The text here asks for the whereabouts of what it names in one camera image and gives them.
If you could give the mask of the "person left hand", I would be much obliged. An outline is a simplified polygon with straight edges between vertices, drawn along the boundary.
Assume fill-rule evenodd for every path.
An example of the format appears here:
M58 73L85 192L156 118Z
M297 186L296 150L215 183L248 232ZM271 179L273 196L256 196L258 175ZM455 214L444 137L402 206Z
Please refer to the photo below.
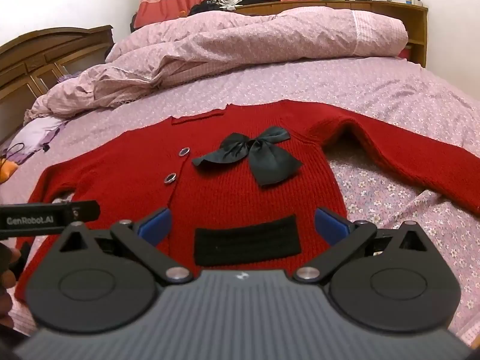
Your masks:
M8 293L8 289L16 286L16 277L14 273L7 269L1 274L1 297L0 297L0 314L1 325L6 328L12 329L15 326L14 320L10 316L10 312L13 307L11 295Z

